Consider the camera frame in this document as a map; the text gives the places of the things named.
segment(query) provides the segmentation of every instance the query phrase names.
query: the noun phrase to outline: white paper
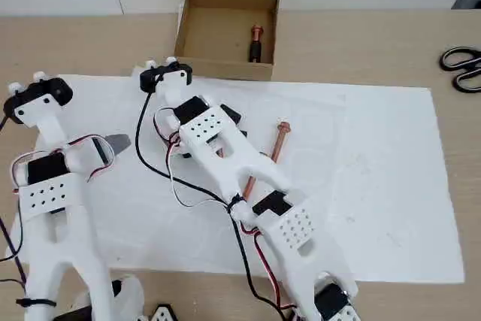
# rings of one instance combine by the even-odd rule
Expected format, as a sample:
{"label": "white paper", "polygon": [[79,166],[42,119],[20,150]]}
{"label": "white paper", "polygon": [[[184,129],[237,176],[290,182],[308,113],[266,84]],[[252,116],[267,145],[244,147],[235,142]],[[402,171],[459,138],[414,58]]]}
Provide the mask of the white paper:
{"label": "white paper", "polygon": [[[145,98],[137,81],[63,77],[74,88],[74,100],[62,114],[72,137],[129,133],[133,141]],[[243,114],[241,128],[260,150],[270,150],[276,133],[272,125],[288,117],[293,132],[280,164],[307,192],[319,192],[326,207],[335,185],[328,227],[357,280],[464,281],[428,89],[199,79],[194,84]],[[152,127],[156,102],[154,97],[144,121],[141,149],[164,169],[165,148]],[[345,112],[339,104],[346,105]],[[273,106],[278,114],[266,112]],[[140,164],[134,147],[117,161],[90,187],[95,224],[111,267],[244,272],[222,208],[179,206],[169,183]],[[213,188],[191,159],[176,159],[174,169],[180,177]],[[186,201],[202,199],[197,192],[179,190]],[[250,240],[244,241],[253,273],[263,275]]]}

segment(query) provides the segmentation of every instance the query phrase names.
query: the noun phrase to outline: wooden table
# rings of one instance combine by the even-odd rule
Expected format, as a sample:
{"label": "wooden table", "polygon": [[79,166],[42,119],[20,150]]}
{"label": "wooden table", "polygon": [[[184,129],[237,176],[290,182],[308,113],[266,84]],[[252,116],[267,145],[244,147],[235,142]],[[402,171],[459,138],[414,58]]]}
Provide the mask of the wooden table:
{"label": "wooden table", "polygon": [[[32,73],[127,75],[136,63],[162,60],[174,49],[177,15],[81,18],[0,18],[0,87],[28,83]],[[479,11],[282,12],[274,80],[319,81],[432,89],[466,271],[462,285],[360,283],[357,307],[364,320],[468,320],[481,317],[481,95],[456,92],[437,57],[454,45],[481,45]],[[15,210],[7,169],[32,149],[36,131],[8,123],[0,134],[0,211],[11,224]],[[10,263],[2,278],[16,276]],[[277,320],[258,303],[241,276],[138,273],[147,311],[173,304],[180,320]],[[256,280],[270,295],[268,282]],[[67,273],[59,303],[66,307],[81,282]],[[22,319],[14,284],[0,285],[1,319]]]}

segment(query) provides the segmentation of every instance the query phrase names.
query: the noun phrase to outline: open cardboard box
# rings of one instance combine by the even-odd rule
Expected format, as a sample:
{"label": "open cardboard box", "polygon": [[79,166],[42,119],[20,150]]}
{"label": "open cardboard box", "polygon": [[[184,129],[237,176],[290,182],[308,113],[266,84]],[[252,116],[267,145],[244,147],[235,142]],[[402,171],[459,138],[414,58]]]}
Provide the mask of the open cardboard box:
{"label": "open cardboard box", "polygon": [[[185,0],[174,55],[205,77],[270,80],[279,0]],[[262,26],[260,63],[249,62],[251,28]]]}

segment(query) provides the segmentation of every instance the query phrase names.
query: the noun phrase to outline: metal bolt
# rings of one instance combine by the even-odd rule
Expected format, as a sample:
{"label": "metal bolt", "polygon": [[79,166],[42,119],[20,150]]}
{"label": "metal bolt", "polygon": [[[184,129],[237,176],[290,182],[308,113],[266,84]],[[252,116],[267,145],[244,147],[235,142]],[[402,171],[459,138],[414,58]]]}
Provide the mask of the metal bolt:
{"label": "metal bolt", "polygon": [[[289,122],[281,122],[277,126],[277,129],[279,129],[279,133],[277,134],[276,143],[274,144],[274,149],[272,150],[272,154],[271,154],[271,159],[274,161],[274,163],[277,163],[277,159],[279,158],[280,150],[283,147],[286,134],[291,131],[291,125],[289,124]],[[249,180],[247,181],[247,184],[246,184],[246,188],[244,188],[245,200],[249,198],[250,193],[253,190],[254,183],[256,183],[256,179],[252,176],[249,177]]]}

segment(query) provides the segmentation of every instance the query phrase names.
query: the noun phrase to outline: scissors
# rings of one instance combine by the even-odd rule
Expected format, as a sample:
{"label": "scissors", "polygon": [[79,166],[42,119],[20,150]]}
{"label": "scissors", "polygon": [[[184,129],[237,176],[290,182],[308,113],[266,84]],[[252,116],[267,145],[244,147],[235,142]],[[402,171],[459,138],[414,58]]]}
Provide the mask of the scissors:
{"label": "scissors", "polygon": [[[457,63],[449,63],[448,58],[452,54],[464,54],[470,56],[470,58]],[[444,71],[459,71],[461,69],[465,70],[465,72],[456,75],[452,80],[452,86],[454,86],[454,88],[459,92],[481,92],[481,86],[466,86],[463,84],[466,79],[470,79],[481,74],[481,50],[472,47],[451,48],[444,52],[439,58],[439,66]]]}

